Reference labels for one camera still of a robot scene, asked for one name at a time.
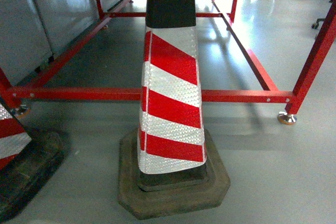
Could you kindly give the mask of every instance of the rubber cone base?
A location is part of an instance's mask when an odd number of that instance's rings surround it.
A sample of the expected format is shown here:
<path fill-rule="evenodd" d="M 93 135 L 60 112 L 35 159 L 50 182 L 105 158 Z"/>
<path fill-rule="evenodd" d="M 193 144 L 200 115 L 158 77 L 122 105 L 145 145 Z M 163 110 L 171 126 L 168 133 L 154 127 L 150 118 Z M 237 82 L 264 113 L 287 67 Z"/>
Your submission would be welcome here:
<path fill-rule="evenodd" d="M 0 171 L 0 222 L 23 210 L 66 155 L 57 133 L 32 131 L 29 135 L 32 141 Z"/>
<path fill-rule="evenodd" d="M 135 129 L 120 141 L 118 201 L 127 211 L 143 220 L 214 208 L 222 203 L 230 179 L 207 131 L 207 180 L 197 185 L 155 191 L 143 191 L 137 184 L 137 134 Z"/>

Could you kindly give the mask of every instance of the red stripe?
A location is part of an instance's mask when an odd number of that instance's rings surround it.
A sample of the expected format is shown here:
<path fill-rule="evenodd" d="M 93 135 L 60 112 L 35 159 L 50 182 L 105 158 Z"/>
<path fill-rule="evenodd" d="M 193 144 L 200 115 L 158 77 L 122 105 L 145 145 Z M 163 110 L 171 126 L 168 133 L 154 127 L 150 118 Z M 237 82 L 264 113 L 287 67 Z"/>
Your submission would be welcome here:
<path fill-rule="evenodd" d="M 16 156 L 17 154 L 0 159 L 0 170 L 3 169 L 6 165 L 8 165 L 8 163 L 12 161 Z"/>
<path fill-rule="evenodd" d="M 145 34 L 145 52 L 144 52 L 144 61 L 148 61 L 149 58 L 149 49 L 150 49 L 150 45 L 151 45 L 151 31 L 148 31 Z"/>
<path fill-rule="evenodd" d="M 142 111 L 147 111 L 147 87 L 142 87 L 141 89 L 141 107 Z"/>
<path fill-rule="evenodd" d="M 147 134 L 146 152 L 151 155 L 203 162 L 203 148 L 201 145 L 188 144 L 164 139 Z"/>
<path fill-rule="evenodd" d="M 185 81 L 197 85 L 196 59 L 165 40 L 152 35 L 150 63 Z"/>
<path fill-rule="evenodd" d="M 0 121 L 0 138 L 23 132 L 25 132 L 25 130 L 15 119 L 4 119 Z"/>
<path fill-rule="evenodd" d="M 171 122 L 201 128 L 199 108 L 149 90 L 148 114 Z"/>
<path fill-rule="evenodd" d="M 146 133 L 139 128 L 139 138 L 140 138 L 140 149 L 142 151 L 145 150 L 145 140 L 146 140 Z"/>

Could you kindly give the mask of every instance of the metal frame leg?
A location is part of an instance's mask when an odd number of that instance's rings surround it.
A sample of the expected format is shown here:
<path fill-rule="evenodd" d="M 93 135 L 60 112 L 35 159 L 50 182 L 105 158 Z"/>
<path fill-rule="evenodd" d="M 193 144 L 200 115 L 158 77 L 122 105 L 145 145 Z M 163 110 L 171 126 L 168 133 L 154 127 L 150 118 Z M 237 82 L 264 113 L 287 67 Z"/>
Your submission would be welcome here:
<path fill-rule="evenodd" d="M 336 38 L 336 0 L 333 1 L 315 43 L 309 53 L 308 59 L 304 64 L 299 79 L 294 87 L 293 94 L 295 100 L 287 104 L 286 112 L 288 115 L 298 113 L 303 100 L 305 99 L 330 47 Z"/>

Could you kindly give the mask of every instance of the black rubber base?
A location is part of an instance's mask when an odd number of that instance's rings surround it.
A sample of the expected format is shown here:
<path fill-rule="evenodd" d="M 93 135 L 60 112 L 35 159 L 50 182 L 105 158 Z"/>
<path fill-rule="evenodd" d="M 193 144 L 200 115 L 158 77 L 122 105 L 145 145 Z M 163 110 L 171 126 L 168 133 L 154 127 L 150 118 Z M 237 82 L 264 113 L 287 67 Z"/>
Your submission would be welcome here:
<path fill-rule="evenodd" d="M 208 180 L 198 185 L 156 191 L 143 191 L 137 185 L 137 133 L 138 130 L 135 129 L 120 141 L 118 202 L 127 211 L 143 220 L 214 208 L 222 203 L 230 179 L 207 131 L 205 144 Z"/>
<path fill-rule="evenodd" d="M 206 164 L 187 170 L 165 174 L 145 174 L 138 169 L 138 186 L 144 191 L 175 189 L 194 186 L 209 179 Z"/>
<path fill-rule="evenodd" d="M 23 210 L 67 154 L 57 133 L 34 130 L 29 135 L 32 141 L 0 171 L 0 222 Z"/>

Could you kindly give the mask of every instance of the red steel rack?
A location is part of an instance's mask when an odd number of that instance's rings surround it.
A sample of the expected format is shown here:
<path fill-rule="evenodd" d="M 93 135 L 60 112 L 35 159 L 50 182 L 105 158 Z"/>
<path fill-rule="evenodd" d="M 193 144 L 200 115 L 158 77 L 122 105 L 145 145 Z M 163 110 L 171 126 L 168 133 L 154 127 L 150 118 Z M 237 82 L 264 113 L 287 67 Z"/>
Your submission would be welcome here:
<path fill-rule="evenodd" d="M 100 0 L 97 8 L 100 20 L 93 30 L 80 41 L 68 48 L 30 83 L 13 87 L 0 69 L 0 95 L 10 108 L 17 108 L 21 99 L 63 99 L 63 100 L 140 100 L 140 88 L 46 88 L 44 85 L 96 35 L 111 19 L 118 17 L 144 17 L 145 13 L 121 13 L 120 10 L 131 0 L 123 0 L 110 12 L 104 12 Z M 297 114 L 311 87 L 332 43 L 336 37 L 336 0 L 332 3 L 321 30 L 308 55 L 296 85 L 291 91 L 278 90 L 265 68 L 249 47 L 239 40 L 234 27 L 237 0 L 233 1 L 232 12 L 221 12 L 212 0 L 218 13 L 197 13 L 197 17 L 220 17 L 236 40 L 239 48 L 251 66 L 263 90 L 202 90 L 204 102 L 245 102 L 245 103 L 284 103 L 288 114 Z"/>

